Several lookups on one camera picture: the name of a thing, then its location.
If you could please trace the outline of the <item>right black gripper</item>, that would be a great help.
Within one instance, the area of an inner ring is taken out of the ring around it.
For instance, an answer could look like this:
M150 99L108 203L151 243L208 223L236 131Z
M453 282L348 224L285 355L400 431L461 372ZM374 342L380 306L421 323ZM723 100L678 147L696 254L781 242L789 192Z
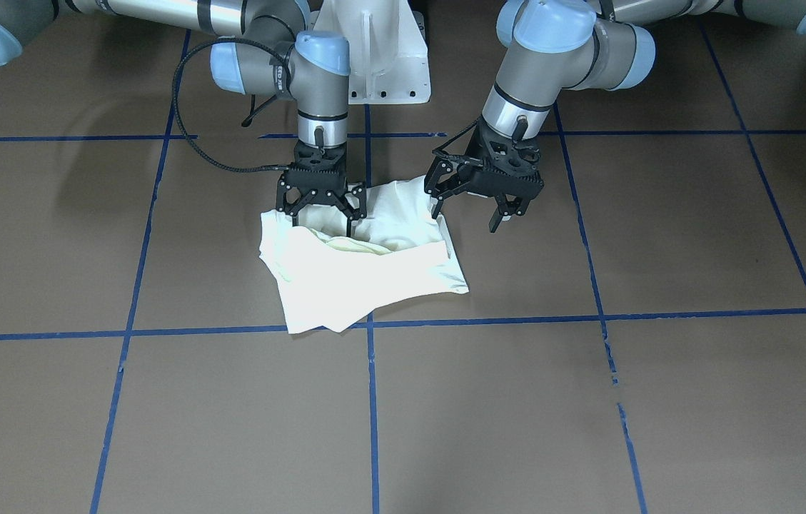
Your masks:
M346 143L321 148L298 140L293 162L276 186L276 211L291 218L292 226L298 226L305 207L332 206L346 218L345 236L353 237L356 224L368 215L367 190L348 187L346 156Z

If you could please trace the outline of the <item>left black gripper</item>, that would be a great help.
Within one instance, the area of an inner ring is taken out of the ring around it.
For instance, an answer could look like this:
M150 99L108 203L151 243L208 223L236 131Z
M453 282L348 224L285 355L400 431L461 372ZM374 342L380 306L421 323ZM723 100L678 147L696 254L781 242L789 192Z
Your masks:
M501 136L478 118L436 147L423 182L423 191L433 199L431 218L438 218L446 199L463 193L494 199L491 233L510 217L523 216L544 188L539 146L535 138L525 137L528 130L529 121L518 118L513 132Z

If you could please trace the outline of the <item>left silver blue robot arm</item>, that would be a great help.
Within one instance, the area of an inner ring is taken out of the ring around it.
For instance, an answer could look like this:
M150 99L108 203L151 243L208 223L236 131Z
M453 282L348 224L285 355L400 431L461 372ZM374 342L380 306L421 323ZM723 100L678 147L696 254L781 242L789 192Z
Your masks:
M494 199L490 232L526 214L543 190L537 137L559 93L641 84L656 61L648 25L710 13L806 35L806 1L508 1L496 22L507 51L465 152L442 144L423 180L431 216L459 194Z

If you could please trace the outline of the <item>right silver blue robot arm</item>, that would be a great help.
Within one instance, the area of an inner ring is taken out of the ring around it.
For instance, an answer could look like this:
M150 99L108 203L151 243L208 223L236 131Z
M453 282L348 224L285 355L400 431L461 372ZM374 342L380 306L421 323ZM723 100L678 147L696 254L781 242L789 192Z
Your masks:
M249 126L276 101L297 107L297 143L279 172L276 210L298 225L303 209L337 208L345 231L366 218L366 189L346 175L350 49L347 39L309 28L305 1L0 1L0 67L63 14L108 14L183 27L206 34L188 50L172 78L177 89L187 63L210 53L211 78L220 89L248 95Z

